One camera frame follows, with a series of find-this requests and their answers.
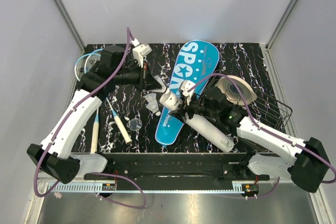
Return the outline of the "white shuttlecock tube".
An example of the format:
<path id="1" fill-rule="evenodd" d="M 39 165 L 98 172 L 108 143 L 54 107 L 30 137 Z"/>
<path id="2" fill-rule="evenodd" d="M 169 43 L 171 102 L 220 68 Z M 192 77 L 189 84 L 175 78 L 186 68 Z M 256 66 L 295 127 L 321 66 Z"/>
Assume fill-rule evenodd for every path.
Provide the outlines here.
<path id="1" fill-rule="evenodd" d="M 164 108 L 156 129 L 155 139 L 161 145 L 167 146 L 173 144 L 177 139 L 182 126 L 187 124 L 221 151 L 228 153 L 233 149 L 233 140 L 217 129 L 204 117 L 196 114 L 192 119 L 183 121 L 172 116 L 171 112 L 176 110 L 178 106 L 182 104 L 182 100 L 169 89 L 167 89 L 161 96 L 159 102 Z"/>

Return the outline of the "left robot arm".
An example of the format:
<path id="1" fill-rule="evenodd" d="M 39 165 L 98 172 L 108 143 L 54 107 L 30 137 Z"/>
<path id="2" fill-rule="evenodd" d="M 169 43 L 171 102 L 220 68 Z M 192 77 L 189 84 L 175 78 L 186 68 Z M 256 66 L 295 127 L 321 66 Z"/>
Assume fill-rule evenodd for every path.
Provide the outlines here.
<path id="1" fill-rule="evenodd" d="M 91 115 L 114 90 L 116 85 L 133 85 L 140 90 L 161 88 L 150 74 L 144 58 L 152 51 L 148 44 L 140 44 L 132 50 L 133 59 L 122 65 L 124 49 L 107 46 L 100 51 L 99 58 L 89 56 L 85 73 L 68 109 L 55 128 L 40 144 L 30 144 L 27 154 L 39 171 L 57 181 L 67 184 L 76 176 L 94 173 L 103 180 L 113 175 L 112 165 L 101 154 L 89 154 L 82 158 L 71 154 L 72 147 Z"/>

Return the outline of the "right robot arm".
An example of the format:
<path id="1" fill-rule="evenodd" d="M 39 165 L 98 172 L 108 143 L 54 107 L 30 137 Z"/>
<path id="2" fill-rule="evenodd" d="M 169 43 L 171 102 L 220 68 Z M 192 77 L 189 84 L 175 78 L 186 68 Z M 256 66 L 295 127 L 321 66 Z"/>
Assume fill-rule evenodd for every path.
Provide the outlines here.
<path id="1" fill-rule="evenodd" d="M 239 176 L 250 180 L 256 175 L 291 179 L 301 189 L 315 193 L 330 164 L 322 143 L 311 138 L 305 141 L 279 132 L 249 117 L 247 111 L 227 101 L 217 87 L 207 89 L 201 97 L 180 98 L 165 93 L 160 103 L 170 115 L 197 131 L 223 152 L 230 152 L 234 142 L 230 136 L 245 138 L 272 151 L 274 156 L 250 154 L 238 167 Z"/>

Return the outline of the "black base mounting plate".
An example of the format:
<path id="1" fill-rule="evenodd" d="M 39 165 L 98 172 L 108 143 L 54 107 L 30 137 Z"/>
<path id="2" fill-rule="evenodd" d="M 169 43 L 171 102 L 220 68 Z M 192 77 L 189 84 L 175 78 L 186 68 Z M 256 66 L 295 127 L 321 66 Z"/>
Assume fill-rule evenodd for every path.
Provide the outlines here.
<path id="1" fill-rule="evenodd" d="M 247 168 L 248 153 L 112 153 L 104 174 L 125 176 L 147 191 L 230 190 L 234 181 L 268 181 Z"/>

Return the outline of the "clear plastic tube lid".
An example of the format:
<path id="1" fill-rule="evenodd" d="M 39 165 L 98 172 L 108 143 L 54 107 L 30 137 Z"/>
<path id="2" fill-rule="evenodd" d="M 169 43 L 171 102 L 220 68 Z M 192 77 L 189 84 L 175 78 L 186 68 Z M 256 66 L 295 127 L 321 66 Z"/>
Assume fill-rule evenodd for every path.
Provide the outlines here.
<path id="1" fill-rule="evenodd" d="M 139 131 L 142 127 L 142 121 L 138 118 L 133 118 L 127 123 L 127 126 L 131 131 Z"/>

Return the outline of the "white shuttlecock of pair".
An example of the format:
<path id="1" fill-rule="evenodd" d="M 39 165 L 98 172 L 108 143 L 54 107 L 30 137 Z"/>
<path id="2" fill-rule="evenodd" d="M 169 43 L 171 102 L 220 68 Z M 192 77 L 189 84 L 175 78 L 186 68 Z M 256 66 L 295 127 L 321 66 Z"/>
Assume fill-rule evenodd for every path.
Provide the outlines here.
<path id="1" fill-rule="evenodd" d="M 144 96 L 144 98 L 146 99 L 146 101 L 148 102 L 148 104 L 151 104 L 151 105 L 157 104 L 156 94 L 155 93 L 148 93 L 148 94 L 146 94 Z"/>
<path id="2" fill-rule="evenodd" d="M 159 106 L 157 104 L 147 104 L 145 106 L 149 111 L 151 111 L 156 116 L 160 116 L 161 112 L 159 110 Z"/>

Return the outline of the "blue badminton racket front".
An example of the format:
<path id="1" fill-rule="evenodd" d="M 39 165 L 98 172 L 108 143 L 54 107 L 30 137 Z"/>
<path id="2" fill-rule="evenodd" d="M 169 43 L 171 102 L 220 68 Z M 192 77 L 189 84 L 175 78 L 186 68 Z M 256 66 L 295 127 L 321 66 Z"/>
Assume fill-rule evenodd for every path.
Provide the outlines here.
<path id="1" fill-rule="evenodd" d="M 96 49 L 94 50 L 92 53 L 89 54 L 89 56 L 87 57 L 87 59 L 85 60 L 85 64 L 84 64 L 84 73 L 87 73 L 90 71 L 90 69 L 94 66 L 94 64 L 100 60 L 100 55 L 101 52 L 103 51 L 103 49 Z M 120 117 L 118 116 L 117 112 L 113 109 L 111 102 L 109 101 L 108 98 L 106 98 L 107 103 L 110 107 L 110 110 L 112 112 L 112 116 L 114 118 L 114 121 L 121 133 L 121 135 L 124 138 L 124 141 L 126 143 L 126 145 L 131 145 L 133 143 L 133 141 L 131 140 L 129 133 L 127 132 L 127 130 L 125 129 L 125 126 L 123 125 Z"/>

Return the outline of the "white plastic shuttlecock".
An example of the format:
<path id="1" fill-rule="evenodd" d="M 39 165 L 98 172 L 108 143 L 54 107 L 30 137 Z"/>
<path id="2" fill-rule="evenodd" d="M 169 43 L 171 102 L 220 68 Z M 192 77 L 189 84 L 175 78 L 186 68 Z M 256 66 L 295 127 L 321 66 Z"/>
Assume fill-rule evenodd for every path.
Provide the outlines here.
<path id="1" fill-rule="evenodd" d="M 167 86 L 165 85 L 165 83 L 163 82 L 163 80 L 160 78 L 159 75 L 154 76 L 155 80 L 157 81 L 157 83 L 160 85 L 159 88 L 152 90 L 153 92 L 156 93 L 165 93 L 167 90 Z"/>

